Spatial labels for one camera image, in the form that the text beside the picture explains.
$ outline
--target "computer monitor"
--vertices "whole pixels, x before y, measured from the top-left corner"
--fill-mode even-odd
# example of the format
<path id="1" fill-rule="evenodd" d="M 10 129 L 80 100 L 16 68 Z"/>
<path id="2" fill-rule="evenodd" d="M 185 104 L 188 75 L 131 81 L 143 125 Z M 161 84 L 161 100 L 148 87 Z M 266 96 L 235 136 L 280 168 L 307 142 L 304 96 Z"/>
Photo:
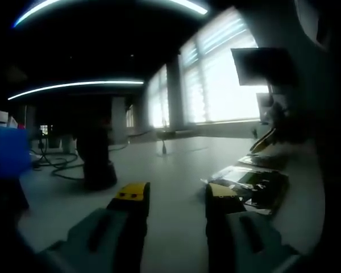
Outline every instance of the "computer monitor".
<path id="1" fill-rule="evenodd" d="M 281 48 L 231 49 L 240 85 L 296 85 L 290 56 Z"/>

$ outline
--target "yellow object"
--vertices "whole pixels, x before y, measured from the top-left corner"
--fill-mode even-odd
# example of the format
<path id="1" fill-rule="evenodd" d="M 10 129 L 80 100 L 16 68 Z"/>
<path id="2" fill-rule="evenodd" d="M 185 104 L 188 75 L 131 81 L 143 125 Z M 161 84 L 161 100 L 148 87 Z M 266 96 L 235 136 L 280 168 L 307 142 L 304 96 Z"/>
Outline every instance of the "yellow object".
<path id="1" fill-rule="evenodd" d="M 146 183 L 129 184 L 123 187 L 115 198 L 129 201 L 143 201 Z"/>
<path id="2" fill-rule="evenodd" d="M 228 187 L 221 186 L 221 185 L 214 184 L 214 183 L 210 183 L 209 185 L 211 186 L 213 196 L 235 197 L 238 195 L 236 192 L 234 192 L 232 189 L 230 189 Z"/>
<path id="3" fill-rule="evenodd" d="M 250 151 L 252 154 L 261 152 L 266 149 L 272 143 L 272 137 L 275 133 L 275 128 L 270 129 L 262 138 L 260 138 L 253 146 L 251 146 Z"/>

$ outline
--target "black cable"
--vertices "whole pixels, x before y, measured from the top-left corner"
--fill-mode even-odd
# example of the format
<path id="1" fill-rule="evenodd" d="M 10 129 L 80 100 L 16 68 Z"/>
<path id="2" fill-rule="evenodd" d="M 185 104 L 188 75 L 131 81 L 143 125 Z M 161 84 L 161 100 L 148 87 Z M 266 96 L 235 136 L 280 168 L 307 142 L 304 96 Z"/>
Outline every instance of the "black cable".
<path id="1" fill-rule="evenodd" d="M 143 133 L 140 133 L 140 134 L 129 135 L 128 137 L 129 137 L 129 138 L 140 137 L 141 135 L 145 135 L 145 134 L 151 133 L 151 132 L 153 132 L 153 131 L 154 131 L 154 130 L 149 130 L 149 131 L 146 131 L 146 132 L 143 132 Z"/>
<path id="2" fill-rule="evenodd" d="M 150 132 L 152 132 L 153 130 L 150 131 L 146 131 L 143 132 L 141 134 L 136 134 L 136 135 L 129 135 L 128 137 L 139 137 L 141 135 L 145 135 L 148 134 Z M 41 137 L 39 138 L 39 144 L 40 144 L 40 151 L 41 151 L 41 158 L 38 159 L 37 161 L 35 161 L 33 164 L 36 166 L 36 168 L 34 168 L 34 170 L 38 171 L 40 169 L 40 167 L 55 167 L 55 169 L 51 172 L 51 175 L 53 176 L 58 176 L 64 179 L 68 179 L 68 180 L 75 180 L 75 181 L 82 181 L 83 179 L 79 179 L 79 178 L 73 178 L 73 177 L 69 177 L 69 176 L 65 176 L 65 175 L 61 175 L 58 172 L 60 171 L 64 171 L 66 169 L 74 169 L 74 168 L 78 168 L 78 167 L 82 167 L 84 164 L 78 164 L 78 165 L 73 165 L 73 166 L 68 166 L 68 164 L 75 162 L 78 159 L 78 155 L 77 154 L 73 154 L 73 153 L 63 153 L 63 152 L 51 152 L 48 153 L 48 138 L 46 138 L 46 142 L 45 142 L 45 149 L 43 150 L 43 141 L 42 141 L 42 137 L 44 136 L 44 134 L 41 134 Z M 113 152 L 113 151 L 120 151 L 122 149 L 125 149 L 127 146 L 129 145 L 129 142 L 127 142 L 124 146 L 120 147 L 120 148 L 113 148 L 113 149 L 109 149 L 109 152 Z M 73 159 L 68 160 L 66 158 L 56 158 L 56 160 L 61 159 L 64 160 L 64 162 L 59 162 L 59 163 L 53 163 L 51 162 L 48 158 L 47 155 L 72 155 L 74 156 Z"/>

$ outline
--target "table surface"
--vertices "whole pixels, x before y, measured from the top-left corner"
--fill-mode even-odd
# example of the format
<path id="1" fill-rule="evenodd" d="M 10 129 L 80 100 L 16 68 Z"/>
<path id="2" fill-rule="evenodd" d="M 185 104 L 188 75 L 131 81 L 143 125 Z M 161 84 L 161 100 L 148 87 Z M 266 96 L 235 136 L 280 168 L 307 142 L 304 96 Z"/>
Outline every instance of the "table surface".
<path id="1" fill-rule="evenodd" d="M 162 143 L 132 144 L 110 153 L 118 183 L 111 189 L 89 193 L 76 181 L 50 176 L 51 168 L 30 171 L 21 178 L 31 209 L 19 230 L 40 251 L 59 239 L 93 210 L 105 207 L 128 183 L 151 182 L 148 234 L 142 272 L 207 272 L 205 235 L 205 183 L 214 172 L 233 165 L 248 153 L 252 139 L 195 137 Z M 282 240 L 303 254 L 318 243 L 325 217 L 325 194 L 317 156 L 310 143 L 275 146 L 268 154 L 290 155 L 284 173 L 290 188 L 272 220 Z M 63 172 L 82 177 L 82 168 Z"/>

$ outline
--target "fluorescent light strip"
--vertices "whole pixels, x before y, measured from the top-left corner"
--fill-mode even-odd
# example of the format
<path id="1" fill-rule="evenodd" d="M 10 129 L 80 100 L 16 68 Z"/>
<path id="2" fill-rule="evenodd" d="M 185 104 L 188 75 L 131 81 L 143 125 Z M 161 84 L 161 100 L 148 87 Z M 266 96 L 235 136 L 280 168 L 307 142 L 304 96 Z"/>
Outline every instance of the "fluorescent light strip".
<path id="1" fill-rule="evenodd" d="M 40 3 L 39 5 L 35 6 L 34 8 L 32 8 L 31 10 L 27 11 L 24 15 L 22 15 L 14 24 L 14 27 L 16 27 L 18 24 L 20 24 L 22 21 L 24 21 L 25 19 L 27 19 L 30 15 L 36 13 L 38 10 L 41 10 L 44 7 L 49 6 L 50 4 L 53 4 L 55 2 L 58 2 L 60 0 L 46 0 L 42 3 Z"/>
<path id="2" fill-rule="evenodd" d="M 202 14 L 202 15 L 205 15 L 208 12 L 203 7 L 200 7 L 199 5 L 196 5 L 195 3 L 192 3 L 192 2 L 187 1 L 187 0 L 169 0 L 169 1 L 172 1 L 172 2 L 177 3 L 179 5 L 185 6 L 191 10 L 194 10 L 194 11 Z"/>
<path id="3" fill-rule="evenodd" d="M 86 82 L 74 82 L 72 84 L 60 84 L 60 85 L 53 85 L 53 86 L 47 86 L 43 88 L 34 89 L 31 91 L 26 91 L 24 93 L 17 94 L 15 96 L 12 96 L 8 98 L 7 100 L 12 100 L 13 98 L 18 98 L 24 95 L 28 95 L 31 93 L 44 91 L 48 89 L 54 89 L 54 88 L 62 88 L 62 87 L 69 87 L 69 86 L 79 86 L 79 85 L 97 85 L 97 84 L 110 84 L 110 85 L 143 85 L 144 82 L 142 81 L 86 81 Z"/>
<path id="4" fill-rule="evenodd" d="M 30 9 L 29 11 L 27 11 L 26 13 L 24 13 L 24 15 L 22 15 L 21 17 L 19 17 L 19 19 L 14 23 L 13 27 L 16 27 L 18 24 L 20 24 L 22 21 L 24 21 L 25 19 L 27 19 L 29 16 L 33 15 L 34 13 L 36 13 L 37 11 L 53 4 L 56 3 L 60 0 L 46 0 L 42 3 L 40 3 L 39 5 L 33 7 L 32 9 Z M 204 9 L 203 7 L 200 7 L 199 5 L 196 5 L 195 3 L 192 3 L 188 0 L 170 0 L 174 3 L 177 3 L 179 5 L 185 6 L 191 10 L 194 10 L 202 15 L 207 13 L 207 10 Z"/>

